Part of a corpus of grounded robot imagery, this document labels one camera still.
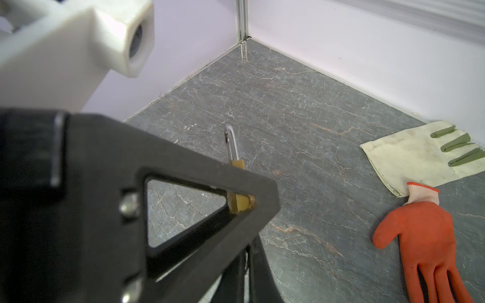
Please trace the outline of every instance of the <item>orange rubber-coated glove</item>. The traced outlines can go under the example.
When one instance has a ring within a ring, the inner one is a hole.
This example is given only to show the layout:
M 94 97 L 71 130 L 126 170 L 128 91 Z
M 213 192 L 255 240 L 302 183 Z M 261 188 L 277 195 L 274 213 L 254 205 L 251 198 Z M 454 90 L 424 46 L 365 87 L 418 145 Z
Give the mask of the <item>orange rubber-coated glove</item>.
M 428 286 L 430 303 L 438 303 L 438 298 L 440 303 L 454 303 L 448 275 L 458 302 L 473 302 L 455 265 L 456 240 L 448 212 L 429 201 L 399 207 L 379 224 L 372 241 L 383 249 L 397 235 L 411 303 L 424 302 L 418 267 Z

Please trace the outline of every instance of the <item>white knit cuff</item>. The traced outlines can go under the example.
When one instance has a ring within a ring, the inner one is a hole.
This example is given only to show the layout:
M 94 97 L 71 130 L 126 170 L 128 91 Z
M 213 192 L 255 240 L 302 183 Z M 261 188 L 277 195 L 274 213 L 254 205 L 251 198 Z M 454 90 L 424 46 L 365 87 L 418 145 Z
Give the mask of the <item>white knit cuff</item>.
M 436 188 L 414 182 L 408 182 L 407 186 L 409 188 L 409 199 L 406 203 L 404 203 L 404 205 L 423 201 L 429 201 L 439 205 L 439 190 Z

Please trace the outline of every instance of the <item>red cuff trim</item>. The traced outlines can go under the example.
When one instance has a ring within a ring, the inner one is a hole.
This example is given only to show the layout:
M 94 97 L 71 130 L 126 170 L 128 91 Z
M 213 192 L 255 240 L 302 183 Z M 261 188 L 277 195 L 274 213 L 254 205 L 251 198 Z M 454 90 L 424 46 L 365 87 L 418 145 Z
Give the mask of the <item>red cuff trim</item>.
M 414 182 L 408 182 L 407 184 L 408 185 L 417 185 L 417 186 L 421 186 L 421 187 L 426 187 L 429 190 L 436 191 L 437 193 L 439 193 L 439 189 L 436 189 L 434 187 L 429 187 L 429 186 L 422 185 L 422 184 L 419 184 L 419 183 L 414 183 Z

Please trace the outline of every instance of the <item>white wall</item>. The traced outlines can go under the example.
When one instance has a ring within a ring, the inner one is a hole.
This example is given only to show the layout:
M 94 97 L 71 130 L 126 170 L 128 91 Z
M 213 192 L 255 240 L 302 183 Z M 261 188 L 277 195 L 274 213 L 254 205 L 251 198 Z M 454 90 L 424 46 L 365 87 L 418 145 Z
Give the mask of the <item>white wall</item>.
M 237 43 L 234 0 L 154 0 L 155 47 L 138 78 L 110 71 L 83 112 L 126 120 Z
M 249 0 L 249 35 L 485 144 L 485 47 L 330 0 Z

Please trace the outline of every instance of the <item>gray marble floor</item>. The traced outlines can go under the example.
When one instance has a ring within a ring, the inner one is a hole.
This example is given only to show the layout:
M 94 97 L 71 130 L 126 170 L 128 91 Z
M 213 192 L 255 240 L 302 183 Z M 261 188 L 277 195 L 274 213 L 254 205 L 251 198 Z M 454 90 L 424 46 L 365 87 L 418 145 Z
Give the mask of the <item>gray marble floor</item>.
M 281 211 L 261 232 L 286 302 L 407 302 L 399 244 L 372 234 L 393 197 L 361 143 L 422 125 L 363 93 L 249 40 L 128 121 L 226 162 L 224 124 L 252 172 L 278 181 Z M 439 187 L 453 216 L 457 266 L 485 302 L 485 173 Z M 149 184 L 149 237 L 158 245 L 224 200 Z

